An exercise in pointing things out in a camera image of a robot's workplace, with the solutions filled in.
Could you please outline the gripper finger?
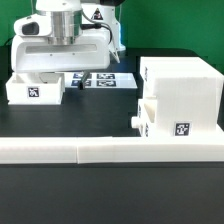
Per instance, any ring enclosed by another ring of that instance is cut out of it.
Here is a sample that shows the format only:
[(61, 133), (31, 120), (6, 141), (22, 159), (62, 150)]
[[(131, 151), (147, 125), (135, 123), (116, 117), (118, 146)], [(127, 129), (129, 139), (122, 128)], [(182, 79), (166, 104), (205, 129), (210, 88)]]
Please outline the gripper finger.
[(83, 90), (85, 88), (85, 82), (87, 81), (89, 76), (90, 76), (89, 71), (83, 71), (83, 76), (81, 77), (81, 79), (78, 83), (79, 90)]

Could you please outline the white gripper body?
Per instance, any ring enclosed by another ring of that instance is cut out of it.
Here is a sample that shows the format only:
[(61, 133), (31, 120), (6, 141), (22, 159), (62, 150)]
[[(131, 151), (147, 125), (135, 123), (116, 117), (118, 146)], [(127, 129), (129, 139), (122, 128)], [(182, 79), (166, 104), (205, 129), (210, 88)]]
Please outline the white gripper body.
[(20, 36), (12, 43), (11, 67), (16, 73), (96, 70), (109, 64), (108, 40), (103, 35), (81, 35), (71, 45)]

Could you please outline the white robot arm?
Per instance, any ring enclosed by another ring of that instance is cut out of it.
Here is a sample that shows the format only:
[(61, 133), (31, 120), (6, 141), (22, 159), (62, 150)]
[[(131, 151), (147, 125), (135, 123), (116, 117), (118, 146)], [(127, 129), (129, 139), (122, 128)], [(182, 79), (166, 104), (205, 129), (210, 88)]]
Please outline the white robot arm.
[(36, 0), (36, 12), (14, 23), (14, 74), (106, 69), (118, 60), (120, 24), (114, 9), (125, 0)]

